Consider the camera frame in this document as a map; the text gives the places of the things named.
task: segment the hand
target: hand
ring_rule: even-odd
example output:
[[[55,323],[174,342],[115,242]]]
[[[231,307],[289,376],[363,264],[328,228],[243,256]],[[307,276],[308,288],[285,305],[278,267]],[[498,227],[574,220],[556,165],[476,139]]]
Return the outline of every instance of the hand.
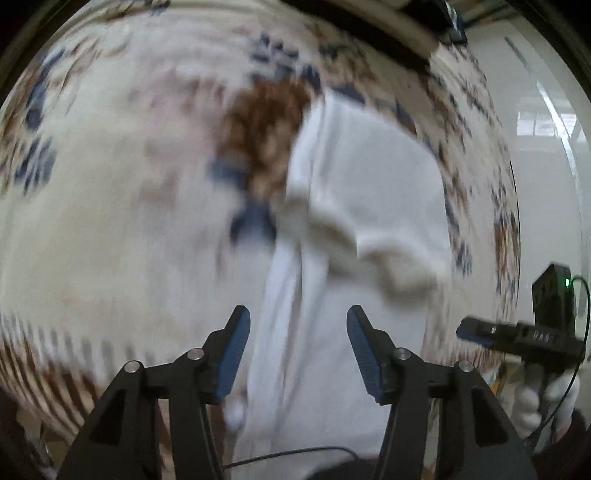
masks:
[[[540,408],[538,393],[544,371],[539,365],[528,365],[527,369],[524,369],[524,367],[521,367],[521,369],[525,373],[525,380],[515,389],[515,403],[511,413],[511,421],[515,430],[517,430],[517,434],[521,438],[527,438],[542,422],[541,415],[538,413]],[[552,412],[556,409],[556,405],[566,392],[572,378],[573,371],[566,371],[561,376],[553,379],[544,391],[543,398],[548,402],[548,415],[552,415]],[[574,404],[579,396],[580,386],[580,378],[577,375],[569,394],[554,416],[554,427],[558,438],[562,437],[570,426],[570,418],[573,414]]]

